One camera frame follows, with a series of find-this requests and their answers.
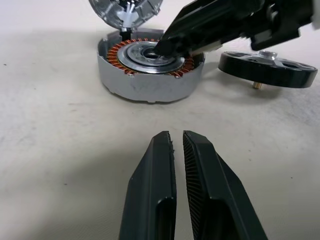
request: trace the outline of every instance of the copper winding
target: copper winding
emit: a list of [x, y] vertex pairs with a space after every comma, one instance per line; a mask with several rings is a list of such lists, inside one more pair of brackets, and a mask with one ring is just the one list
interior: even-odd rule
[[[148, 38], [138, 38], [138, 39], [131, 39], [131, 40], [126, 40], [126, 41], [122, 41], [120, 43], [117, 43], [116, 45], [114, 45], [113, 47], [111, 47], [106, 55], [106, 59], [107, 61], [112, 64], [113, 66], [121, 69], [124, 71], [125, 74], [128, 75], [134, 75], [136, 73], [138, 73], [137, 71], [134, 71], [126, 66], [124, 66], [117, 57], [117, 53], [118, 50], [122, 47], [124, 47], [125, 45], [128, 45], [130, 43], [133, 42], [142, 42], [142, 41], [151, 41], [151, 42], [158, 42], [159, 40], [155, 40], [155, 39], [148, 39]], [[184, 64], [182, 67], [180, 67], [178, 70], [175, 71], [171, 71], [166, 73], [167, 75], [171, 75], [171, 76], [175, 76], [177, 78], [181, 78], [183, 76], [183, 74], [186, 74], [188, 72], [190, 72], [191, 70], [193, 70], [195, 67], [195, 63], [194, 63], [194, 59], [189, 56], [185, 59]]]

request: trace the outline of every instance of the copper coil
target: copper coil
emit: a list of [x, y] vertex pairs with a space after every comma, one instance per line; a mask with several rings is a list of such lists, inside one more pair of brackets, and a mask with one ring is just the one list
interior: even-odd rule
[[[148, 39], [148, 38], [138, 38], [138, 39], [131, 39], [131, 40], [126, 40], [126, 41], [122, 41], [120, 43], [117, 43], [116, 45], [114, 45], [113, 47], [111, 47], [106, 55], [106, 59], [107, 61], [113, 65], [116, 68], [119, 68], [121, 70], [124, 70], [124, 73], [127, 75], [134, 75], [136, 73], [138, 73], [137, 71], [134, 71], [126, 66], [124, 66], [117, 57], [117, 53], [118, 50], [122, 47], [124, 47], [125, 45], [128, 45], [132, 42], [142, 42], [142, 41], [150, 41], [150, 42], [158, 42], [158, 39]], [[191, 70], [193, 70], [195, 67], [195, 62], [194, 59], [189, 56], [185, 59], [184, 64], [182, 67], [180, 67], [179, 69], [175, 70], [175, 71], [171, 71], [166, 73], [167, 75], [171, 75], [171, 76], [175, 76], [177, 78], [181, 78], [183, 76], [183, 74], [186, 74], [188, 72], [190, 72]]]

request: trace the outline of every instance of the white table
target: white table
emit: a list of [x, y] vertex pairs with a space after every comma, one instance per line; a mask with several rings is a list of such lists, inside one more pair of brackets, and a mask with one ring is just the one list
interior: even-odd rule
[[[165, 29], [188, 0], [165, 0], [144, 27]], [[175, 147], [177, 240], [191, 240], [182, 131], [205, 135], [241, 179], [270, 240], [320, 237], [320, 77], [308, 89], [265, 86], [217, 69], [172, 104], [112, 95], [96, 46], [112, 31], [87, 0], [0, 3], [0, 239], [115, 240], [128, 180], [151, 138]], [[271, 48], [320, 68], [320, 31]]]

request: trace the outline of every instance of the metal disc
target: metal disc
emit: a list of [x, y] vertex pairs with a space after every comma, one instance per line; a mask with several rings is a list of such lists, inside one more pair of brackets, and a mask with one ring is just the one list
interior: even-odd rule
[[118, 60], [127, 68], [141, 73], [165, 74], [181, 68], [183, 57], [166, 58], [153, 52], [155, 41], [137, 41], [123, 46], [117, 52]]
[[310, 87], [318, 72], [313, 66], [277, 58], [277, 53], [270, 51], [226, 51], [221, 55], [219, 69], [238, 78], [287, 88]]
[[95, 13], [115, 29], [137, 28], [160, 11], [163, 0], [89, 0]]

